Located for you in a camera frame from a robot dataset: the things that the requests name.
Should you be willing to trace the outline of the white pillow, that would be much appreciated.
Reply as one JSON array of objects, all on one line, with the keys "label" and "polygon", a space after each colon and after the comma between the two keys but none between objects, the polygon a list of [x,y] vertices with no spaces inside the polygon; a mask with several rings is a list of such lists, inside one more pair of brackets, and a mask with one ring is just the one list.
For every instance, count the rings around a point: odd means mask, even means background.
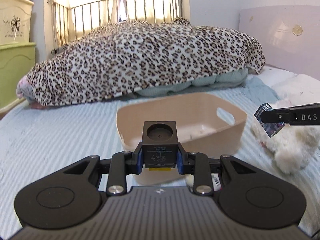
[{"label": "white pillow", "polygon": [[264,67],[258,78],[271,87],[281,99],[290,101],[293,106],[319,103],[319,80],[313,77]]}]

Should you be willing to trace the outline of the white plush toy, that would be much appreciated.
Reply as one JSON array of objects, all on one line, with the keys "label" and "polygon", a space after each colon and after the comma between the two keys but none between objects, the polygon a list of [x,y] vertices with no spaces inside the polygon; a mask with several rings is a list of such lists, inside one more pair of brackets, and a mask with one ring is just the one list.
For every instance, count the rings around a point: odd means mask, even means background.
[{"label": "white plush toy", "polygon": [[263,103],[254,113],[251,130],[257,141],[273,154],[276,166],[284,174],[305,168],[319,146],[319,126],[292,126],[280,123],[265,124],[261,114],[277,108],[293,107],[288,100],[274,104]]}]

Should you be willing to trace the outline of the beige plastic basket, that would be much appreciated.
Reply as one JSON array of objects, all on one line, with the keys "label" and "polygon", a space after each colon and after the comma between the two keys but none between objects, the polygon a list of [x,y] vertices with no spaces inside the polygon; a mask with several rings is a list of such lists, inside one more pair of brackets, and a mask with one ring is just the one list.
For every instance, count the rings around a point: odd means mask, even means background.
[{"label": "beige plastic basket", "polygon": [[141,185],[167,183],[179,178],[177,145],[210,158],[234,154],[247,114],[217,96],[191,93],[128,105],[116,114],[122,146],[134,151],[143,145],[144,167],[135,181]]}]

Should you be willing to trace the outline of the light green quilt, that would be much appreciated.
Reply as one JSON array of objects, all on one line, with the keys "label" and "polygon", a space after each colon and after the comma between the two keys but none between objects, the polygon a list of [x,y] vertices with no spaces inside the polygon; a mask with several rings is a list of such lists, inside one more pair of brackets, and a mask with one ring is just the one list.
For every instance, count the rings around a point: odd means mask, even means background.
[{"label": "light green quilt", "polygon": [[176,85],[150,87],[139,90],[135,92],[135,94],[142,97],[155,98],[176,93],[206,92],[213,89],[235,88],[245,84],[248,74],[248,69],[244,68],[220,75],[202,77]]}]

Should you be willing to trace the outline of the lilac headboard panel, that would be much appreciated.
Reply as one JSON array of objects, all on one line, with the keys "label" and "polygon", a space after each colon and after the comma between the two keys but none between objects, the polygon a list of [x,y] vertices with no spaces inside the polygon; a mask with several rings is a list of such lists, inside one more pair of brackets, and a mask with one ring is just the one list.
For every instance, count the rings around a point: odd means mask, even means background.
[{"label": "lilac headboard panel", "polygon": [[268,65],[319,79],[319,6],[244,9],[239,31],[259,40]]}]

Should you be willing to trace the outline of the leopard print blanket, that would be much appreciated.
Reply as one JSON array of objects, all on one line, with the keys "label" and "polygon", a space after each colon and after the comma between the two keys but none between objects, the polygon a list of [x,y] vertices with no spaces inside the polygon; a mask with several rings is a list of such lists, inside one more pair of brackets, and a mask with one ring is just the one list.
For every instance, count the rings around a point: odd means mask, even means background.
[{"label": "leopard print blanket", "polygon": [[104,101],[150,87],[176,85],[265,66],[260,42],[234,29],[127,21],[94,29],[26,74],[35,102],[59,107]]}]

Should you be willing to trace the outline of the striped light blue bedsheet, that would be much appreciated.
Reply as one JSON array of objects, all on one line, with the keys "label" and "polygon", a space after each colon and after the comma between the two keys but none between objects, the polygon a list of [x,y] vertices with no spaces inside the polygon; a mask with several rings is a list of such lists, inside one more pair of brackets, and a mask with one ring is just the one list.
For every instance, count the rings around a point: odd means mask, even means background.
[{"label": "striped light blue bedsheet", "polygon": [[[258,78],[237,88],[210,90],[247,113],[236,157],[296,185],[305,195],[306,212],[300,228],[308,235],[319,229],[319,154],[292,175],[277,169],[271,154],[251,132],[254,113],[262,103],[278,100],[276,92]],[[16,194],[24,186],[88,155],[103,159],[121,151],[116,112],[143,98],[88,103],[37,110],[23,102],[1,120],[1,236],[10,238],[21,227],[14,211]]]}]

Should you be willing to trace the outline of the pink cloth under blanket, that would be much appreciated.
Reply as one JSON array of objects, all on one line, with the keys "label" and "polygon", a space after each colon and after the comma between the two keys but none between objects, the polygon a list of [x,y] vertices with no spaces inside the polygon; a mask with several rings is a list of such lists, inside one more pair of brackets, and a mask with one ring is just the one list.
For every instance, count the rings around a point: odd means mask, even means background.
[{"label": "pink cloth under blanket", "polygon": [[20,79],[16,88],[16,95],[19,99],[26,99],[29,103],[35,102],[34,94],[30,83],[25,75]]}]

